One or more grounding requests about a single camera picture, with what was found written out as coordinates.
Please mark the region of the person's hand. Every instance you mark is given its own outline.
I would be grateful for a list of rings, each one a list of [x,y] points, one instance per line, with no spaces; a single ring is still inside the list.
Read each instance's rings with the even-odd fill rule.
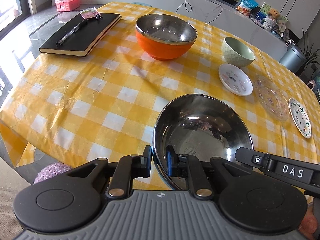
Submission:
[[[318,222],[313,214],[313,205],[310,205],[307,209],[307,212],[300,224],[299,231],[303,234],[307,239],[314,240],[314,233],[317,231]]]

